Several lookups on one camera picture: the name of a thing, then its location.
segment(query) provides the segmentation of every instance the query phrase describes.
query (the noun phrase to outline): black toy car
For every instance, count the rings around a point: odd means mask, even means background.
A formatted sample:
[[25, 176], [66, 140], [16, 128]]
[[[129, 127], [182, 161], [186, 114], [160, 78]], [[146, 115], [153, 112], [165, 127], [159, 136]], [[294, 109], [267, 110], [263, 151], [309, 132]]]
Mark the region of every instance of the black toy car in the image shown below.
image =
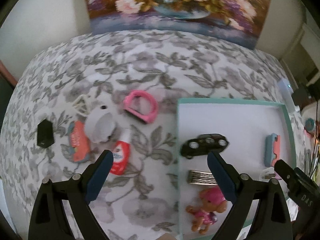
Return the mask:
[[195, 139], [186, 141], [180, 150], [183, 157], [192, 159], [194, 156], [207, 155], [209, 152], [220, 153], [229, 145], [226, 137], [221, 134], [201, 134]]

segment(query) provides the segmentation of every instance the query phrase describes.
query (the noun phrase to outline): canvas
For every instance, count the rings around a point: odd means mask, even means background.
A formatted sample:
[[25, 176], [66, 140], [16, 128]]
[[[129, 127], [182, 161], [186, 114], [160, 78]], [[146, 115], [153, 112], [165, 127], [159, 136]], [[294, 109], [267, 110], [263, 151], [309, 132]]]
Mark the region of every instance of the canvas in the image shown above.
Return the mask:
[[94, 34], [159, 29], [198, 33], [253, 49], [270, 0], [86, 0]]

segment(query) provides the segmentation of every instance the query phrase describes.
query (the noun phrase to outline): tablecloth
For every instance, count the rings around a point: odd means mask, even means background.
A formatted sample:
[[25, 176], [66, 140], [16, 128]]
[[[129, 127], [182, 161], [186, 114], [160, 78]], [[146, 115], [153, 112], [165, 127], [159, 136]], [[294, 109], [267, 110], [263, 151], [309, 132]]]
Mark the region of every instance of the tablecloth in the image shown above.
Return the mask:
[[[121, 129], [130, 128], [132, 152], [125, 173], [108, 176], [90, 204], [92, 212], [112, 240], [156, 239], [165, 232], [176, 236], [178, 98], [283, 102], [276, 86], [282, 77], [281, 65], [267, 53], [192, 33], [87, 34], [50, 47], [34, 57], [19, 80], [1, 130], [0, 175], [7, 201], [16, 208], [11, 213], [25, 214], [29, 220], [43, 178], [60, 181], [82, 173], [102, 149], [113, 147]], [[158, 101], [159, 115], [153, 124], [144, 125], [124, 114], [122, 101], [134, 89], [148, 91]], [[66, 132], [71, 121], [85, 121], [72, 108], [81, 94], [89, 95], [93, 106], [106, 105], [118, 131], [109, 142], [92, 144], [89, 161], [77, 164], [68, 152]], [[297, 165], [303, 170], [301, 116], [290, 117]], [[36, 128], [45, 118], [53, 122], [55, 144], [42, 149], [36, 145]], [[287, 202], [294, 219], [296, 205]], [[81, 239], [67, 203], [65, 208], [75, 238]]]

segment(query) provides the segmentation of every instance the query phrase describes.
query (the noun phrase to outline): red bottle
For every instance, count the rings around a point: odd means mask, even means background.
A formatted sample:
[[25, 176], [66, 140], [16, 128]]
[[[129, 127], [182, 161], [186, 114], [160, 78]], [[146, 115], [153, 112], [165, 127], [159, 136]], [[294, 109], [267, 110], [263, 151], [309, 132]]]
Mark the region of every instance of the red bottle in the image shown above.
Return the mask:
[[112, 174], [122, 175], [130, 156], [130, 130], [124, 129], [113, 150]]

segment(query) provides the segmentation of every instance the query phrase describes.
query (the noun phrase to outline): pink hair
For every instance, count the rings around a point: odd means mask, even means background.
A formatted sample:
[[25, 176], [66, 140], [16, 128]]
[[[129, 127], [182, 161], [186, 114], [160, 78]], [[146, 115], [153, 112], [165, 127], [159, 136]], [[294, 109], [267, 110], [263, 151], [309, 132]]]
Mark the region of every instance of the pink hair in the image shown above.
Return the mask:
[[218, 186], [206, 190], [200, 195], [200, 198], [205, 198], [206, 200], [211, 201], [214, 205], [220, 205], [222, 201], [226, 200]]

